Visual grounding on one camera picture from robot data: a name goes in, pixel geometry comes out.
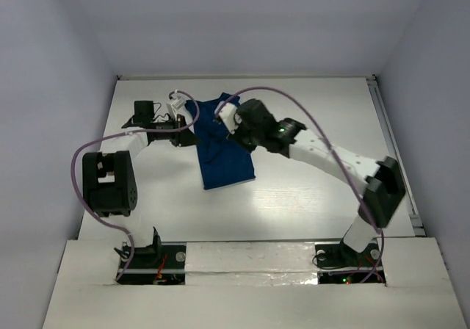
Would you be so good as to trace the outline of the blue mickey mouse t-shirt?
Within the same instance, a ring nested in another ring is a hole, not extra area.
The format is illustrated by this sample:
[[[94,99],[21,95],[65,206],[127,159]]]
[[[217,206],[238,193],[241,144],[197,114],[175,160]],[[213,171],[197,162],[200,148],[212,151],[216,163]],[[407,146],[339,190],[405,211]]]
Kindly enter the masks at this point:
[[[214,120],[218,104],[230,95],[222,93],[209,101],[187,101],[185,109],[194,117],[200,110],[194,133],[198,162],[205,190],[226,187],[256,178],[253,160],[248,151],[228,138],[227,128]]]

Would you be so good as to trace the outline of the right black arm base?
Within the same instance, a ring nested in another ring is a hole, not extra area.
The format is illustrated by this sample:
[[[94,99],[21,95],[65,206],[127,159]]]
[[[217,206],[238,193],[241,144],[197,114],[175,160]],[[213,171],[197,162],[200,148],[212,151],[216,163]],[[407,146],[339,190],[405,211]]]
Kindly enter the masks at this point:
[[[341,242],[320,242],[315,244],[312,263],[317,268],[319,284],[385,284],[380,255],[377,242],[369,243],[360,253]]]

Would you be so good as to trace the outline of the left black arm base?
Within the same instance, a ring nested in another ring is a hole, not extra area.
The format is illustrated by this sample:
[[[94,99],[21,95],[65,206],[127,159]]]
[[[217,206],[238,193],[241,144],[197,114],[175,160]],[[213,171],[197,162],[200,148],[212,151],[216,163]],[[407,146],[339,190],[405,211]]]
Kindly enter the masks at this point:
[[[167,243],[155,250],[152,245],[138,247],[129,267],[117,282],[122,285],[184,285],[186,243]]]

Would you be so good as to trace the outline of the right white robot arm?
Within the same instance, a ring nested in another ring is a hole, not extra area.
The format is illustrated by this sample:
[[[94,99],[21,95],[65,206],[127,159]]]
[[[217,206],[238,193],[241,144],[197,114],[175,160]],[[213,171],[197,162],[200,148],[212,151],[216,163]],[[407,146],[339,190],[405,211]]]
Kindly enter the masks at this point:
[[[375,160],[330,144],[292,118],[276,120],[258,99],[226,104],[218,118],[231,138],[248,151],[263,147],[311,165],[352,187],[359,197],[358,214],[338,246],[339,258],[355,264],[379,230],[388,227],[405,196],[399,163],[386,156]]]

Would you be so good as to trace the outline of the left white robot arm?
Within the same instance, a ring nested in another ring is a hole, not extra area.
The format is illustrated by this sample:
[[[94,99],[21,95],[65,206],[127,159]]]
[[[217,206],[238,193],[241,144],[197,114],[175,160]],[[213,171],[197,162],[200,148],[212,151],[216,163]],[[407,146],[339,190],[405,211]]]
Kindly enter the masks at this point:
[[[135,210],[133,159],[152,142],[166,140],[177,148],[198,144],[182,112],[186,102],[180,95],[171,98],[166,119],[159,121],[153,101],[135,101],[134,114],[106,141],[105,150],[83,155],[83,198],[99,220],[108,223],[113,216],[129,217]]]

